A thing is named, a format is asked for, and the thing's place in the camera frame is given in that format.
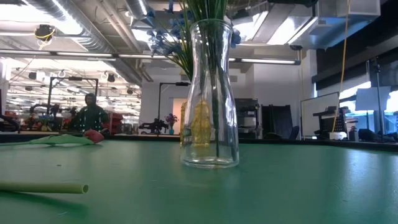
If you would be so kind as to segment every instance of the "yellow object in vase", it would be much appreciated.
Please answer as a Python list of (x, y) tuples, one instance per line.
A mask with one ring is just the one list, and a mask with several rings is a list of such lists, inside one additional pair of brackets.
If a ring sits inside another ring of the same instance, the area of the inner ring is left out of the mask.
[(211, 137), (209, 107), (203, 99), (195, 106), (192, 124), (193, 147), (209, 147)]
[(181, 105), (181, 120), (180, 120), (180, 146), (182, 146), (183, 130), (184, 130), (184, 119), (185, 119), (185, 108), (187, 107), (187, 102)]

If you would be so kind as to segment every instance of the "desk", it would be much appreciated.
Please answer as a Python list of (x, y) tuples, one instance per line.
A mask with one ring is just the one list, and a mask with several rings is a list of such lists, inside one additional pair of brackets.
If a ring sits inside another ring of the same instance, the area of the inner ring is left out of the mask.
[(90, 185), (85, 195), (0, 192), (0, 220), (397, 223), (396, 152), (273, 144), (239, 150), (237, 167), (204, 170), (180, 163), (179, 142), (0, 147), (1, 180)]

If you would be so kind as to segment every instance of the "pillar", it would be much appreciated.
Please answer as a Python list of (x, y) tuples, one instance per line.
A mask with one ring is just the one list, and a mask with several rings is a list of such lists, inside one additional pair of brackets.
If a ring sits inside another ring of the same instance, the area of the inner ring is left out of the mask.
[(0, 90), (1, 90), (1, 114), (6, 110), (7, 92), (11, 70), (7, 68), (7, 60), (0, 60)]

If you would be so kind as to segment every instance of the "red object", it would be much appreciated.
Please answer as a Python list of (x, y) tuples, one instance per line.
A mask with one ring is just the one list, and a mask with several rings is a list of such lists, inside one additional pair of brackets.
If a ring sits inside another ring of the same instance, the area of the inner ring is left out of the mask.
[(13, 117), (13, 118), (17, 118), (17, 117), (18, 117), (17, 113), (11, 112), (11, 111), (6, 111), (6, 112), (4, 113), (4, 115), (10, 116), (10, 117)]
[(122, 124), (123, 115), (118, 113), (108, 113), (109, 122), (104, 123), (103, 127), (108, 128), (111, 135), (118, 133), (118, 126)]
[(83, 136), (88, 137), (88, 139), (92, 140), (94, 143), (99, 143), (104, 140), (104, 136), (101, 133), (92, 129), (86, 131)]

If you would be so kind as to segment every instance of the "fluorescent light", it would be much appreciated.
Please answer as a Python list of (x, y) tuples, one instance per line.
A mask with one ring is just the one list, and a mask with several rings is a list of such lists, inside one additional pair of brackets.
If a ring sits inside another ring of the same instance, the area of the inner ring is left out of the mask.
[(11, 100), (16, 101), (16, 102), (20, 102), (20, 103), (22, 103), (22, 102), (24, 101), (24, 100), (21, 99), (21, 98), (16, 98), (16, 99), (11, 99)]
[(312, 18), (312, 20), (305, 25), (298, 33), (296, 33), (287, 43), (292, 44), (295, 42), (301, 35), (304, 34), (305, 31), (307, 31), (316, 21), (318, 21), (318, 17)]
[(0, 54), (22, 54), (22, 55), (50, 55), (50, 52), (39, 50), (0, 50)]
[(59, 56), (82, 56), (82, 57), (112, 57), (112, 54), (100, 54), (100, 53), (86, 53), (86, 52), (58, 52)]
[(23, 36), (30, 36), (30, 35), (35, 35), (32, 32), (15, 32), (15, 31), (0, 31), (0, 35), (6, 35), (6, 36), (14, 36), (14, 37), (23, 37)]
[(74, 91), (75, 93), (79, 93), (80, 92), (80, 90), (78, 88), (75, 88), (75, 87), (68, 87), (67, 90)]
[(167, 59), (167, 57), (162, 55), (146, 55), (146, 54), (119, 54), (121, 58), (138, 58), (138, 59)]
[(114, 62), (116, 58), (87, 58), (89, 61), (107, 61), (107, 62)]
[(249, 59), (249, 58), (230, 58), (230, 62), (243, 62), (243, 63), (270, 63), (281, 65), (295, 65), (294, 60), (274, 60), (274, 59)]

